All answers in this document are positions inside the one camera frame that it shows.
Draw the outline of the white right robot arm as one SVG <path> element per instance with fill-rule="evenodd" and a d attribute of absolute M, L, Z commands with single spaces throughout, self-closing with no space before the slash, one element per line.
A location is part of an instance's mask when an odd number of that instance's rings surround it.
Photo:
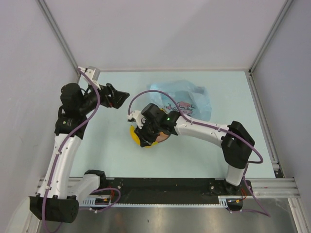
<path fill-rule="evenodd" d="M 131 135 L 142 148 L 160 143 L 171 135 L 190 136 L 220 147 L 228 164 L 224 189 L 230 195 L 241 190 L 241 181 L 255 141 L 240 122 L 209 124 L 189 118 L 180 111 L 167 113 L 153 103 L 142 111 L 129 112 L 127 120 L 136 123 Z"/>

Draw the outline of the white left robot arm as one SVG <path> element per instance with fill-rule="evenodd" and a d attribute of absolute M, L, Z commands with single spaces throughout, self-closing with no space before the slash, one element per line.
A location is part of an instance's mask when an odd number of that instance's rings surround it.
<path fill-rule="evenodd" d="M 78 183 L 68 188 L 70 171 L 90 119 L 87 115 L 94 116 L 99 106 L 119 109 L 129 96 L 110 83 L 89 85 L 86 92 L 76 83 L 61 88 L 62 105 L 55 124 L 51 161 L 40 189 L 30 197 L 30 211 L 38 219 L 72 223 L 88 195 L 108 190 L 105 172 L 100 170 L 86 171 Z"/>

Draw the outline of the pink fake peach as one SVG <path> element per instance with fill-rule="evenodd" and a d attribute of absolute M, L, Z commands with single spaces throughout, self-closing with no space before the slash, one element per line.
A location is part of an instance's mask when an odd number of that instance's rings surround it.
<path fill-rule="evenodd" d="M 170 135 L 167 135 L 163 132 L 160 132 L 156 138 L 156 142 L 158 142 L 158 143 L 163 142 L 163 141 L 167 140 L 169 137 L 170 137 Z"/>

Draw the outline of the light blue cartoon plastic bag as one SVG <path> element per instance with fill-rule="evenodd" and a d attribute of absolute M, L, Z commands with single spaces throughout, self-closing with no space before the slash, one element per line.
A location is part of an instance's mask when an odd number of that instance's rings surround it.
<path fill-rule="evenodd" d="M 210 121 L 212 108 L 205 87 L 187 80 L 177 80 L 152 83 L 147 88 L 153 90 L 149 93 L 150 101 L 167 113 L 180 108 L 189 117 Z"/>

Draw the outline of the yellow fake banana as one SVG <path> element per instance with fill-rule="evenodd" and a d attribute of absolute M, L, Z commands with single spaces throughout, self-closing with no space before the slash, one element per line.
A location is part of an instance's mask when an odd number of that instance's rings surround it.
<path fill-rule="evenodd" d="M 132 139 L 140 146 L 140 139 L 135 133 L 135 127 L 134 126 L 130 126 L 130 135 L 131 135 Z M 157 144 L 158 144 L 158 142 L 153 142 L 151 145 L 145 146 L 145 148 L 150 148 L 150 147 L 157 145 Z"/>

